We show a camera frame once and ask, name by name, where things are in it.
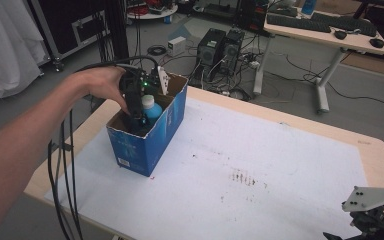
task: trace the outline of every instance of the gray floor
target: gray floor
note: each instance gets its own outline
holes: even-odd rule
[[[176,14],[172,24],[163,24],[158,20],[142,20],[140,23],[142,53],[150,45],[166,45],[167,41],[176,36],[187,37],[188,46],[196,46],[202,32],[208,28],[222,26],[223,23],[216,23],[211,20],[210,25],[205,26],[184,26],[190,19],[183,15]],[[128,28],[128,39],[131,55],[135,55],[136,29],[134,26]],[[193,56],[196,50],[190,49],[183,56]],[[285,73],[287,77],[302,79],[306,71],[296,69],[289,65],[285,56],[272,54],[268,71],[273,73]],[[290,60],[302,68],[311,69],[315,72],[323,69],[325,65],[308,62],[299,57],[291,57]],[[57,85],[61,79],[73,71],[90,63],[99,62],[97,47],[92,44],[63,59],[65,70],[55,72],[51,64],[42,66],[45,75],[35,80],[22,93],[0,99],[0,127],[15,116],[23,112],[29,106],[45,96],[49,90]],[[185,57],[172,60],[164,67],[167,71],[177,74],[189,74],[192,72],[195,58]],[[251,93],[253,70],[246,70],[242,76],[241,86]],[[367,96],[384,101],[384,75],[375,74],[369,71],[340,66],[332,76],[332,85],[341,93],[349,96]],[[384,104],[359,99],[352,100],[337,95],[332,88],[327,87],[327,94],[331,112],[323,115],[316,113],[316,93],[314,86],[310,83],[283,80],[270,73],[265,74],[264,88],[262,95],[256,96],[250,102],[260,106],[276,109],[282,112],[311,119],[317,122],[326,123],[339,128],[362,133],[384,141]],[[74,124],[79,126],[90,115],[90,102],[86,99],[79,100],[74,108]],[[111,239],[112,235],[97,229],[94,226],[84,223],[86,239]],[[52,207],[38,203],[28,196],[22,195],[8,214],[5,222],[0,227],[0,239],[62,239],[63,235],[59,229],[55,211]]]

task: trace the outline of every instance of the keyboard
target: keyboard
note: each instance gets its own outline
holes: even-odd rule
[[[350,16],[329,16],[321,13],[313,13],[311,20],[314,22],[326,23],[331,27],[340,28],[347,31],[360,29],[360,34],[374,37],[377,34],[377,28],[371,22],[363,19],[354,19]]]
[[[298,28],[315,32],[330,33],[330,27],[326,23],[311,21],[310,19],[298,19],[273,14],[267,14],[267,23],[282,27]]]

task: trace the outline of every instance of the computer tower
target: computer tower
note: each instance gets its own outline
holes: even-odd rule
[[[222,44],[225,36],[225,31],[210,28],[198,44],[196,65],[199,65],[197,67],[199,71],[197,73],[200,73],[205,79],[212,79],[220,67],[219,62],[223,57]]]
[[[240,0],[236,15],[237,25],[242,29],[268,37],[269,33],[264,30],[268,3],[269,0]]]
[[[223,40],[223,58],[219,73],[232,76],[235,72],[236,62],[242,46],[245,32],[239,29],[231,29]]]

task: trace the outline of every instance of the table surface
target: table surface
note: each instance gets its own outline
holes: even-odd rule
[[[127,17],[130,19],[157,19],[157,18],[163,18],[163,17],[170,16],[170,15],[174,14],[177,11],[177,9],[178,9],[178,6],[173,5],[172,9],[166,9],[166,10],[162,11],[162,13],[160,15],[151,14],[151,13],[147,13],[147,14],[141,15],[141,16],[136,16],[134,14],[127,14]]]
[[[324,33],[324,32],[309,31],[309,30],[303,30],[303,29],[297,29],[297,28],[289,28],[289,27],[268,24],[267,19],[264,23],[264,30],[266,30],[269,33],[322,43],[322,44],[326,44],[334,47],[343,47],[343,48],[348,48],[348,49],[362,51],[362,52],[369,52],[373,54],[384,55],[384,47],[383,48],[373,47],[369,43],[369,40],[372,39],[373,37],[369,37],[362,34],[348,34],[344,40],[340,40],[333,35],[334,30],[332,30],[331,33]],[[384,39],[380,34],[378,38],[384,41]]]
[[[260,107],[236,99],[224,97],[196,88],[188,88],[188,98],[209,102],[214,105],[245,113],[250,116],[273,122],[283,122],[291,127],[310,133],[326,136],[334,140],[351,144],[359,150],[368,186],[384,187],[384,143],[378,139],[335,128],[325,124],[306,120],[286,113]],[[105,126],[107,121],[119,110],[119,106],[106,101],[84,124],[74,133],[77,154]],[[44,196],[50,189],[47,164],[42,164],[34,173],[25,193],[35,199],[50,203]]]

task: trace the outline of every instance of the box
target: box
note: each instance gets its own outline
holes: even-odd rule
[[[174,74],[168,75],[168,94],[154,95],[155,102],[163,108],[163,113],[145,136],[128,133],[128,126],[122,120],[126,114],[121,111],[107,123],[117,164],[147,177],[151,175],[173,138],[185,112],[187,79]]]
[[[179,55],[185,51],[186,38],[177,37],[168,41],[167,54],[171,57]]]

